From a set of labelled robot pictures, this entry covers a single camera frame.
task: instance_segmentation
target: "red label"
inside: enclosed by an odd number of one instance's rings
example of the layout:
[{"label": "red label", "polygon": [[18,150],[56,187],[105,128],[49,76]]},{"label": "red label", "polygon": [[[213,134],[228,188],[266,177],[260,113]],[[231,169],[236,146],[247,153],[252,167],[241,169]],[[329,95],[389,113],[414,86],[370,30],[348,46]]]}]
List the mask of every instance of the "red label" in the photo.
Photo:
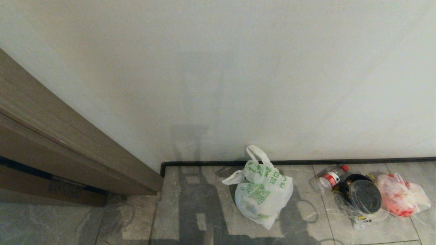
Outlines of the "red label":
[{"label": "red label", "polygon": [[335,186],[337,184],[334,177],[331,176],[330,174],[325,174],[325,175],[323,175],[323,177],[326,178],[330,182],[331,186]]}]

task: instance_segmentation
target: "bottle label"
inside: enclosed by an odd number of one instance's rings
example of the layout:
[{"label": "bottle label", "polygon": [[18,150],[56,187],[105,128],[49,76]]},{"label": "bottle label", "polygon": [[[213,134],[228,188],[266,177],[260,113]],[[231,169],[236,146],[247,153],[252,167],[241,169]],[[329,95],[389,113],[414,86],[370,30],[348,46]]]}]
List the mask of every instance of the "bottle label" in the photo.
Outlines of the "bottle label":
[{"label": "bottle label", "polygon": [[339,183],[339,176],[334,172],[328,172],[327,174],[323,175],[323,177],[330,182],[332,187]]}]

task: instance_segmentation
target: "tiled floor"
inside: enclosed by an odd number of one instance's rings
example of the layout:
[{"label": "tiled floor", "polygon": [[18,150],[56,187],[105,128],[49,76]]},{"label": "tiled floor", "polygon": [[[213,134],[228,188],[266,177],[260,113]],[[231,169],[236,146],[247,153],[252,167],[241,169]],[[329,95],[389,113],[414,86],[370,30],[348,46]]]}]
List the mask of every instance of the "tiled floor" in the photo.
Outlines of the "tiled floor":
[{"label": "tiled floor", "polygon": [[309,179],[327,166],[278,166],[294,191],[271,230],[245,218],[236,186],[221,180],[242,167],[168,167],[159,197],[115,196],[104,208],[0,203],[1,245],[436,245],[436,163],[349,165],[361,174],[400,173],[423,187],[432,207],[392,215],[355,231],[332,193]]},{"label": "tiled floor", "polygon": [[103,208],[0,203],[1,245],[94,245]]},{"label": "tiled floor", "polygon": [[221,184],[241,167],[168,167],[150,244],[436,244],[435,162],[349,165],[353,173],[398,172],[420,184],[433,206],[411,219],[389,215],[358,231],[332,193],[319,195],[310,188],[308,180],[326,167],[278,166],[293,178],[294,193],[269,231],[240,213],[232,200],[235,186]]}]

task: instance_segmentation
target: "garbage pile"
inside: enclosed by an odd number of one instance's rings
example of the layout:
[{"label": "garbage pile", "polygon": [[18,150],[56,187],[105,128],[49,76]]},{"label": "garbage pile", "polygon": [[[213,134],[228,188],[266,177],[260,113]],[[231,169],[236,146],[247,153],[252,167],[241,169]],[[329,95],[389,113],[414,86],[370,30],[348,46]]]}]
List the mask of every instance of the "garbage pile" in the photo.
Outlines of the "garbage pile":
[{"label": "garbage pile", "polygon": [[333,167],[309,180],[318,193],[332,193],[342,214],[360,230],[373,222],[383,221],[390,214],[410,217],[431,207],[418,184],[404,181],[400,174],[352,174],[348,166]]},{"label": "garbage pile", "polygon": [[[281,175],[259,147],[248,145],[251,157],[243,170],[222,183],[237,184],[235,204],[241,213],[270,229],[293,193],[293,179]],[[355,230],[383,221],[390,214],[410,217],[431,207],[421,186],[404,181],[399,174],[353,174],[347,165],[330,167],[309,180],[321,194],[333,194],[342,214],[353,221]]]}]

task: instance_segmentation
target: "black baseboard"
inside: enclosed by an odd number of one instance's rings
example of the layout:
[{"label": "black baseboard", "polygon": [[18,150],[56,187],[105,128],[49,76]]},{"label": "black baseboard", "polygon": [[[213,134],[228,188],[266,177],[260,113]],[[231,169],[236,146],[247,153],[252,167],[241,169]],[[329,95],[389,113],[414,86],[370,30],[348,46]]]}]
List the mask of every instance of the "black baseboard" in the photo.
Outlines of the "black baseboard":
[{"label": "black baseboard", "polygon": [[[336,164],[365,164],[365,163],[414,163],[433,162],[436,157],[407,157],[407,158],[377,158],[377,159],[338,159],[338,160],[286,160],[271,161],[273,165],[336,165]],[[165,177],[166,167],[199,167],[199,166],[244,166],[247,161],[210,161],[210,162],[165,162],[160,166],[160,175]]]}]

